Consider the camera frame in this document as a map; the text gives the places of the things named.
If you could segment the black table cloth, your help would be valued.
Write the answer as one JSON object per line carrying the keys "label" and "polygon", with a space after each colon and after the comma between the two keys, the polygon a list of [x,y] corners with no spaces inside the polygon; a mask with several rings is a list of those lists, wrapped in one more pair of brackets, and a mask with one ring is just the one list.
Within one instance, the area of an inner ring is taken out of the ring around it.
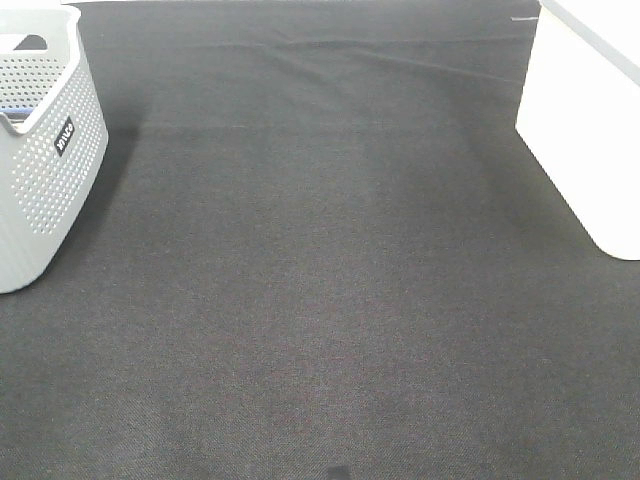
{"label": "black table cloth", "polygon": [[635,479],[639,266],[514,128],[535,1],[102,2],[109,145],[1,299],[5,479]]}

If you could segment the grey perforated plastic basket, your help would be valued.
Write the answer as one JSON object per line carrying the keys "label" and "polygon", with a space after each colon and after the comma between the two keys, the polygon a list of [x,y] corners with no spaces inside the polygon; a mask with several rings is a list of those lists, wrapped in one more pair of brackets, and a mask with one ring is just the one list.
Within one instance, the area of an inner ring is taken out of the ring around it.
{"label": "grey perforated plastic basket", "polygon": [[4,1],[1,32],[36,36],[42,50],[1,54],[1,106],[32,106],[23,123],[1,113],[1,291],[48,267],[94,184],[109,135],[78,24],[58,1]]}

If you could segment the white plastic basket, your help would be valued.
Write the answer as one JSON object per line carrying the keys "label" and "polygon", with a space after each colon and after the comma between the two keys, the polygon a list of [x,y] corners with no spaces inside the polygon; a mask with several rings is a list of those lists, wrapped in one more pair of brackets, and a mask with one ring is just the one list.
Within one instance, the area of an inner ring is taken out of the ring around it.
{"label": "white plastic basket", "polygon": [[638,260],[638,2],[541,2],[515,128],[594,244]]}

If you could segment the blue towel in grey basket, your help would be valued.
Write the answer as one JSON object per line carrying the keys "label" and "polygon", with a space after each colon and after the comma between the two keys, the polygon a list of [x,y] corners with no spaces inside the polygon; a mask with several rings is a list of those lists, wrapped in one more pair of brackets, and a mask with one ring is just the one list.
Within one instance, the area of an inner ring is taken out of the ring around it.
{"label": "blue towel in grey basket", "polygon": [[19,106],[19,107],[11,107],[2,105],[0,108],[0,112],[6,116],[11,123],[23,123],[25,122],[29,116],[33,113],[34,108],[32,106]]}

